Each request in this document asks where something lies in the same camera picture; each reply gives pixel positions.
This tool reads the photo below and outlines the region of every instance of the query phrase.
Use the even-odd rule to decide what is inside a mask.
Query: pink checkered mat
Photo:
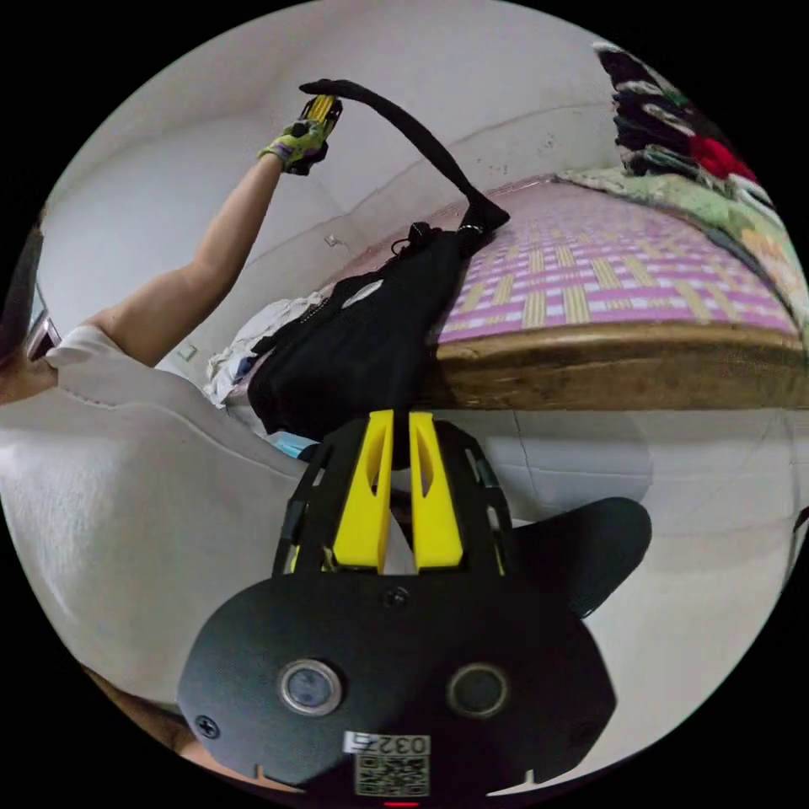
[[[568,324],[736,323],[796,335],[735,256],[666,213],[598,191],[527,180],[492,194],[512,220],[470,262],[439,343]],[[455,229],[466,201],[429,222]],[[337,278],[390,257],[393,234]]]

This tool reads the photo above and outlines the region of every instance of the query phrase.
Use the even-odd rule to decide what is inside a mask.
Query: black bag
[[[464,261],[509,215],[475,189],[447,149],[400,107],[353,82],[324,79],[301,90],[368,104],[469,200],[457,232],[415,223],[407,245],[383,267],[339,281],[328,301],[253,347],[256,356],[270,353],[248,387],[267,432],[320,442],[373,410],[405,412],[414,404],[430,358],[428,336],[457,295]],[[351,302],[375,281],[382,282],[377,290]]]

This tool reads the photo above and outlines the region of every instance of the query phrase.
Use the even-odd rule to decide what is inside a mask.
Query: qr code
[[[430,794],[429,756],[356,756],[358,795],[411,798]]]

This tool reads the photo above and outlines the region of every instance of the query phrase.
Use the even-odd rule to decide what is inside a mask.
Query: camera lens
[[[471,719],[488,719],[500,713],[507,697],[505,673],[489,663],[471,663],[458,669],[447,688],[450,707]]]
[[[336,672],[319,660],[297,660],[284,668],[278,693],[290,710],[306,716],[325,716],[342,700]]]

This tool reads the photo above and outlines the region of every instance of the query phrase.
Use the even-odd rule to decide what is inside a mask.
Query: electrical outlet
[[[196,346],[191,343],[183,343],[175,352],[181,360],[189,362],[196,355]]]

